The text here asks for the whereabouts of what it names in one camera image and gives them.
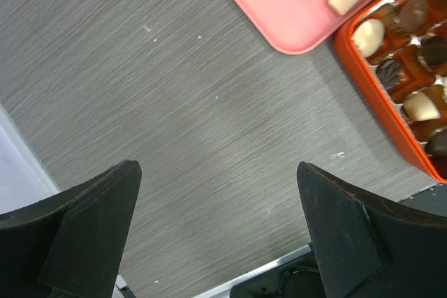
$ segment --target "milk chocolate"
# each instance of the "milk chocolate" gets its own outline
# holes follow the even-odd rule
[[[388,91],[397,85],[400,79],[400,64],[395,59],[387,59],[376,69],[377,78]]]
[[[408,0],[399,11],[401,28],[407,33],[414,33],[427,18],[428,4],[426,0]]]
[[[425,145],[425,152],[437,157],[447,157],[447,129],[432,136]]]
[[[422,57],[429,66],[438,66],[447,62],[447,41],[437,41],[425,43],[421,47]]]

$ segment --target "dark chocolate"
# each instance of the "dark chocolate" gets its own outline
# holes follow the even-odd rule
[[[447,62],[447,41],[426,43],[421,47],[421,54],[429,66],[438,66]]]
[[[407,33],[414,33],[425,22],[428,4],[426,0],[408,0],[399,11],[401,28]]]
[[[447,157],[447,129],[432,136],[425,145],[425,152],[437,157]]]
[[[387,59],[376,69],[376,75],[386,91],[391,90],[399,82],[400,64],[395,59]]]
[[[444,179],[447,179],[447,159],[443,157],[430,157],[430,161],[432,162],[434,169],[438,172],[439,176]]]
[[[427,38],[422,40],[422,45],[433,45],[437,43],[445,43],[446,39],[442,36],[432,36],[431,38]]]

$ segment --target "gray table surface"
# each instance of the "gray table surface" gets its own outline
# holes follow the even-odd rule
[[[0,103],[62,188],[140,161],[121,270],[139,297],[192,297],[307,243],[300,161],[393,200],[434,184],[330,42],[282,55],[231,0],[0,0],[0,48]]]

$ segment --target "metal edge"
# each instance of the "metal edge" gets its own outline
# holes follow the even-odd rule
[[[15,126],[13,120],[11,120],[1,105],[0,125],[45,191],[51,195],[61,192],[54,180],[42,166],[41,162],[37,159],[36,155],[34,155],[34,152],[30,150],[28,144],[23,140],[23,137]]]
[[[263,265],[262,267],[255,269],[255,270],[251,270],[250,272],[247,272],[246,274],[236,277],[236,278],[232,279],[231,281],[228,281],[224,284],[216,286],[215,288],[212,288],[211,290],[201,293],[201,294],[195,296],[194,298],[229,298],[230,291],[233,286],[240,284],[242,282],[248,281],[249,279],[259,276],[259,275],[261,275],[267,271],[270,271],[274,268],[280,267],[281,265],[284,265],[296,258],[299,258],[299,257],[303,256],[304,254],[310,253],[310,251],[311,251],[311,249],[310,249],[309,245],[303,246],[302,248],[300,248],[296,251],[286,254],[274,261],[267,263],[266,265]]]

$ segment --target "chocolate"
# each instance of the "chocolate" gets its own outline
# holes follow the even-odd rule
[[[441,118],[441,111],[447,110],[444,100],[444,86],[435,85],[404,101],[404,111],[414,121],[427,121]]]
[[[438,66],[447,62],[447,41],[426,43],[421,47],[420,52],[427,65]]]
[[[399,11],[400,26],[407,33],[414,33],[427,18],[428,4],[426,0],[408,0]]]
[[[369,19],[362,22],[353,34],[353,41],[364,57],[372,56],[383,42],[385,26],[381,20]]]
[[[447,157],[447,129],[432,136],[425,145],[425,152],[437,157]]]
[[[386,91],[397,85],[400,79],[400,64],[395,59],[387,59],[376,69],[377,78],[382,83]]]
[[[430,161],[432,162],[434,169],[438,172],[439,176],[444,179],[447,179],[447,159],[443,157],[430,157]]]
[[[430,38],[426,38],[422,40],[422,45],[433,45],[437,43],[445,43],[446,39],[442,36],[432,36]]]

